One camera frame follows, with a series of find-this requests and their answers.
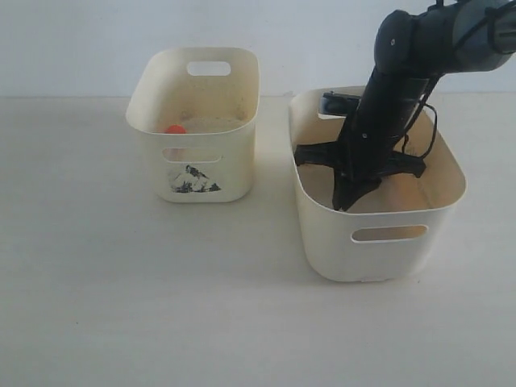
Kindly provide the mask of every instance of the bin handle hole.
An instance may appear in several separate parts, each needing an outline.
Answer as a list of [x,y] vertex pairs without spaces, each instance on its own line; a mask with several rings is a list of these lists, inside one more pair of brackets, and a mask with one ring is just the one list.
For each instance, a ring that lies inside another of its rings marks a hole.
[[399,242],[417,239],[428,232],[424,225],[361,228],[352,234],[355,243]]
[[225,77],[231,74],[231,65],[224,61],[194,61],[186,66],[193,77]]
[[166,148],[163,157],[169,163],[177,164],[214,164],[223,157],[209,148]]

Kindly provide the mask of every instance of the table surface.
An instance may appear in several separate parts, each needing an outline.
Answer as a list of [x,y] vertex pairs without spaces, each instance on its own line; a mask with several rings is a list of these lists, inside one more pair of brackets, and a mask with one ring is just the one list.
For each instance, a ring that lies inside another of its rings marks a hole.
[[516,94],[433,96],[468,192],[422,273],[375,284],[306,262],[289,98],[252,192],[199,206],[154,195],[127,102],[0,100],[1,387],[516,383]]

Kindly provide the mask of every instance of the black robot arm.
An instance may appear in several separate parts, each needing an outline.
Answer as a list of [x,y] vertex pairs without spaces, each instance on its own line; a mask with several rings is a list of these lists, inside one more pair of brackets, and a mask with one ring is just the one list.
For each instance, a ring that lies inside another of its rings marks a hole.
[[334,170],[333,207],[348,210],[381,179],[425,171],[427,156],[394,147],[406,136],[446,74],[487,72],[516,52],[516,1],[437,1],[420,15],[396,10],[381,24],[375,66],[361,97],[324,94],[320,112],[345,116],[335,142],[299,145],[297,165]]

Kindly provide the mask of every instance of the large storage bin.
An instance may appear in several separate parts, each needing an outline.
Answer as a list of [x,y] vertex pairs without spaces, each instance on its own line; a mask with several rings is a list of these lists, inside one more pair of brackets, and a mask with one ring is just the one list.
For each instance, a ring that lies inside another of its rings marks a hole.
[[[297,167],[293,158],[298,144],[336,139],[344,119],[318,114],[320,98],[332,90],[361,95],[364,87],[311,90],[295,97],[289,107],[293,178],[306,257],[316,272],[333,281],[384,281],[414,274],[424,267],[444,221],[464,195],[464,174],[438,133],[421,178],[386,178],[348,212],[333,210],[333,171]],[[423,154],[432,131],[433,122],[422,113],[410,131],[407,153]]]
[[[127,108],[153,189],[231,202],[252,187],[260,72],[242,48],[176,48],[148,63]],[[178,125],[186,134],[168,134]]]

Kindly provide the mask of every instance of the mountain print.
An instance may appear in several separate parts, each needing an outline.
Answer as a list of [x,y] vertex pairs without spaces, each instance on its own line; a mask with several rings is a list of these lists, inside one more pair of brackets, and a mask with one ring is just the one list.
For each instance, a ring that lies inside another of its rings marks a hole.
[[169,181],[170,188],[177,194],[206,193],[221,190],[217,183],[191,165],[187,165],[185,170],[180,173],[171,172],[169,174]]

